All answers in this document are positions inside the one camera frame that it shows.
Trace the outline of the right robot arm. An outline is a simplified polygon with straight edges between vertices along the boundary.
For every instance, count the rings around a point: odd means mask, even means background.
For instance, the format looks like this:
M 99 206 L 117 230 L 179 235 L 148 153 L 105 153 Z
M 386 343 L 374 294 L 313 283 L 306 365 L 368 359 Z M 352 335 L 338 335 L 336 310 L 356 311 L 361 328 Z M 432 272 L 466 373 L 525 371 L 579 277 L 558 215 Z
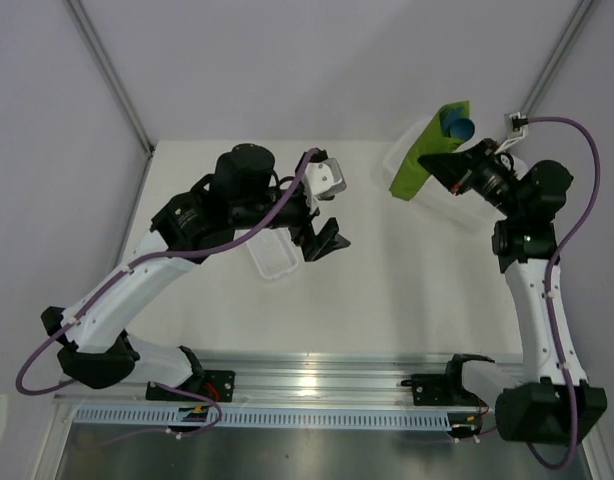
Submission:
M 573 182 L 554 160 L 518 175 L 510 156 L 486 139 L 457 153 L 424 155 L 419 164 L 450 193 L 473 191 L 503 215 L 492 251 L 518 319 L 523 378 L 506 375 L 487 356 L 456 354 L 443 389 L 455 403 L 472 397 L 493 409 L 499 435 L 526 444 L 578 445 L 607 409 L 577 358 L 560 293 L 554 219 Z

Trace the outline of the large white perforated basket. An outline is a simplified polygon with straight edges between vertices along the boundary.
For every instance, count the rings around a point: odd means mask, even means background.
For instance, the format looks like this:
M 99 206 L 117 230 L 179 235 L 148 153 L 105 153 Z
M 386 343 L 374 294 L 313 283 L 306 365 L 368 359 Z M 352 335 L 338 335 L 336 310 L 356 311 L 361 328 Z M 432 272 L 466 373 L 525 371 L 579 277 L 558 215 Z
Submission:
M 417 117 L 414 124 L 388 148 L 380 167 L 379 183 L 382 188 L 389 189 L 405 154 L 430 120 L 431 116 Z M 412 203 L 472 232 L 482 229 L 491 231 L 500 218 L 499 212 L 474 191 L 453 196 L 433 177 L 425 182 Z

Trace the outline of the green paper napkin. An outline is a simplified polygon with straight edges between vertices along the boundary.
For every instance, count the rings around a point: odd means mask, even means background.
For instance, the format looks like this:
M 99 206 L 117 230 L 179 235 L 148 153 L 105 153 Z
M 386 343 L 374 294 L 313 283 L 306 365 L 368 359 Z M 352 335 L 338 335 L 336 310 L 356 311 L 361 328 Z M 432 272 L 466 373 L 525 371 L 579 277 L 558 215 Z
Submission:
M 390 174 L 388 191 L 396 199 L 412 200 L 430 174 L 419 163 L 422 157 L 449 154 L 475 133 L 468 100 L 443 105 L 433 117 L 410 127 L 388 150 L 383 160 Z

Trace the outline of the white slotted cutlery tray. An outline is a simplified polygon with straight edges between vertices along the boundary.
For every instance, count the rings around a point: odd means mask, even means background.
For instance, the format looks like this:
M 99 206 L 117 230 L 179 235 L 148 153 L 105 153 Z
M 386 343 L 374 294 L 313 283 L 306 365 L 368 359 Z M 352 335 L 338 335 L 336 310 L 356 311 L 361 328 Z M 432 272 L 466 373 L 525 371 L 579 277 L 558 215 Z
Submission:
M 245 245 L 264 280 L 278 280 L 293 273 L 300 264 L 287 229 L 263 230 Z

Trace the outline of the aluminium mounting rail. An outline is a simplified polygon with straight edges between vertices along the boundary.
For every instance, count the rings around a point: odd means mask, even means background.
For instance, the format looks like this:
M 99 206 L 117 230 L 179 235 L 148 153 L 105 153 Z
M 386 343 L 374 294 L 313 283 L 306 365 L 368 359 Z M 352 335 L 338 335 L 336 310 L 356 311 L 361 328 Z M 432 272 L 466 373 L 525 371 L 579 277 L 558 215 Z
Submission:
M 148 401 L 146 388 L 156 384 L 186 395 L 177 387 L 194 374 L 230 370 L 236 373 L 233 400 L 220 405 L 392 409 L 414 405 L 411 391 L 400 386 L 402 380 L 413 374 L 444 374 L 451 359 L 449 354 L 251 354 L 176 348 L 168 357 L 142 353 L 127 375 L 97 364 L 86 375 L 94 387 L 68 381 L 53 399 L 71 404 L 188 404 L 191 401 Z

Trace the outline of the aluminium frame post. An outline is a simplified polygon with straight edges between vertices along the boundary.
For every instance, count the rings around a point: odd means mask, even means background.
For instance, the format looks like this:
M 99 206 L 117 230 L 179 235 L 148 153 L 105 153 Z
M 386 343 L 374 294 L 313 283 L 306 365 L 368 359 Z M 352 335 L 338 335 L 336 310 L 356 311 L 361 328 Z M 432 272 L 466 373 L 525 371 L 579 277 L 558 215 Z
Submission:
M 79 0 L 65 0 L 63 1 L 63 6 L 81 36 L 85 47 L 90 53 L 94 64 L 106 83 L 131 133 L 138 142 L 141 150 L 147 156 L 151 156 L 155 150 L 153 142 L 149 139 L 147 130 L 138 115 L 129 92 L 84 3 Z
M 580 0 L 576 2 L 556 42 L 549 50 L 530 88 L 517 107 L 517 112 L 528 115 L 537 112 L 566 60 L 573 52 L 577 41 L 601 4 L 601 0 Z

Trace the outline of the left aluminium frame post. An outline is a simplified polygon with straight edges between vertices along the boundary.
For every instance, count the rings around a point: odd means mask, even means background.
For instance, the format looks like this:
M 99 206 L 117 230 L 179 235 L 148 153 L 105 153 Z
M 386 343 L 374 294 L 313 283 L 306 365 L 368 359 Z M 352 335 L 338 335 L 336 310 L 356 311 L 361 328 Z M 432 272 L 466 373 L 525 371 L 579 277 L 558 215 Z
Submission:
M 155 150 L 153 142 L 149 139 L 147 130 L 138 115 L 129 92 L 84 3 L 79 0 L 65 0 L 63 1 L 63 6 L 81 36 L 85 47 L 90 53 L 94 64 L 106 83 L 131 133 L 138 142 L 141 150 L 147 156 L 151 156 Z

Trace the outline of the right aluminium frame post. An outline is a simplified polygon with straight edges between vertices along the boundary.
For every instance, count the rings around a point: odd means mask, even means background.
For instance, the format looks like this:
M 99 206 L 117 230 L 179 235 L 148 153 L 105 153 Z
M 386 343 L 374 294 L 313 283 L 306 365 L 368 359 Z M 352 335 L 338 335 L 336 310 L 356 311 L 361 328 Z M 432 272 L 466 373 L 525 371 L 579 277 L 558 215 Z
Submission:
M 573 52 L 577 41 L 601 4 L 601 0 L 580 0 L 576 2 L 556 42 L 549 50 L 530 88 L 517 107 L 517 112 L 528 115 L 537 112 L 566 60 Z

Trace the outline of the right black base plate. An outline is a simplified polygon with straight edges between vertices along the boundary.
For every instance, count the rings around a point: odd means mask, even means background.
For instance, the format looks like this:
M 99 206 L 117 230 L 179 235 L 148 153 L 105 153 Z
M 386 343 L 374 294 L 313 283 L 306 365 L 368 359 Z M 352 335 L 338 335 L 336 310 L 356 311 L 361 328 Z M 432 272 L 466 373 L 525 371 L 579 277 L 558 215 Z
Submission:
M 490 407 L 491 403 L 458 386 L 446 374 L 413 374 L 400 382 L 413 404 L 425 407 Z

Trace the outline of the dark blue plastic spoon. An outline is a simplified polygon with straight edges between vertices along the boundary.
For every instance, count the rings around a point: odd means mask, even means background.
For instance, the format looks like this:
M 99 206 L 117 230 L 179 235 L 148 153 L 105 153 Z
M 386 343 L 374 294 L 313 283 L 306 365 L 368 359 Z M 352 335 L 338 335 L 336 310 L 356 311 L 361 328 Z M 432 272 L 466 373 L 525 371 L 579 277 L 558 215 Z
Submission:
M 475 125 L 463 106 L 445 108 L 439 114 L 441 133 L 448 138 L 466 142 L 475 132 Z

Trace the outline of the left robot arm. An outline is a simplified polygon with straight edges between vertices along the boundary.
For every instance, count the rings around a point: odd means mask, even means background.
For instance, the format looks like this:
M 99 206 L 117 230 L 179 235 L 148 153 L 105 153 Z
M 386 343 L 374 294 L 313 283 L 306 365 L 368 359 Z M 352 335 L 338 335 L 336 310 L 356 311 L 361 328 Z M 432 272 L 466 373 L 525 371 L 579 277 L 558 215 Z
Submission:
M 264 230 L 287 230 L 307 262 L 349 247 L 336 219 L 313 228 L 319 202 L 345 188 L 338 161 L 318 148 L 305 152 L 284 178 L 263 146 L 239 144 L 221 154 L 212 173 L 155 214 L 128 260 L 92 293 L 42 313 L 47 333 L 62 346 L 63 373 L 92 389 L 143 382 L 150 400 L 196 398 L 207 375 L 192 349 L 141 340 L 128 333 L 130 322 L 174 281 Z

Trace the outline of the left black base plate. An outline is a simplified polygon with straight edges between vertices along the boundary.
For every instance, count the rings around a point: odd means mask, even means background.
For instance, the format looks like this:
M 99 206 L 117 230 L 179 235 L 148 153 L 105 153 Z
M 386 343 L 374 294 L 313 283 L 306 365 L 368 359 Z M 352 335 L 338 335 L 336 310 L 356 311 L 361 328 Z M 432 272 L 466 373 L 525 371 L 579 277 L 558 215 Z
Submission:
M 177 387 L 177 390 L 203 396 L 215 402 L 231 403 L 235 391 L 236 373 L 230 370 L 206 370 L 202 375 L 194 374 Z M 148 401 L 190 402 L 194 397 L 171 392 L 156 384 L 149 384 L 145 398 Z

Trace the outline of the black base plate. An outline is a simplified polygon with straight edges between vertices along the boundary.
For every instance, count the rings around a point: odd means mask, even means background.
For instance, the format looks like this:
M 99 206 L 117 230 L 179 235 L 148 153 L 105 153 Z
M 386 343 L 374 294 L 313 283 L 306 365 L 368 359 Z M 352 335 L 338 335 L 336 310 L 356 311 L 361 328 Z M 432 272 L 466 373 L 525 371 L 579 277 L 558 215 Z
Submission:
M 413 404 L 425 407 L 490 407 L 491 403 L 458 386 L 446 374 L 413 374 L 400 382 Z
M 203 396 L 215 402 L 231 403 L 235 391 L 236 373 L 230 370 L 206 370 L 202 375 L 194 374 L 177 387 L 177 390 Z M 145 398 L 148 401 L 190 402 L 194 397 L 171 392 L 156 384 L 149 384 Z

